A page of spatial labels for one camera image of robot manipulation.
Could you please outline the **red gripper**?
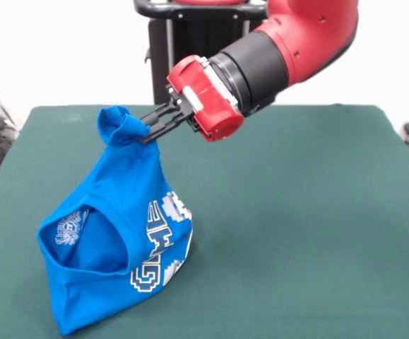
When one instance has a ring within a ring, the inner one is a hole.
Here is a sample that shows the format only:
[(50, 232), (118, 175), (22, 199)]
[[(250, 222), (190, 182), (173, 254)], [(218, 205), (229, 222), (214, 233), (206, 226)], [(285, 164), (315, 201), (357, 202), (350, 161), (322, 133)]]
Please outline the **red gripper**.
[[(167, 76), (174, 91), (191, 105), (191, 111), (180, 109), (175, 101), (161, 104), (140, 120), (149, 127), (141, 138), (143, 144), (164, 136), (192, 117), (201, 135), (209, 142), (220, 141), (234, 134), (243, 124), (238, 100), (217, 75), (211, 62), (201, 56), (190, 55), (173, 66)], [(166, 114), (172, 118), (163, 121)]]

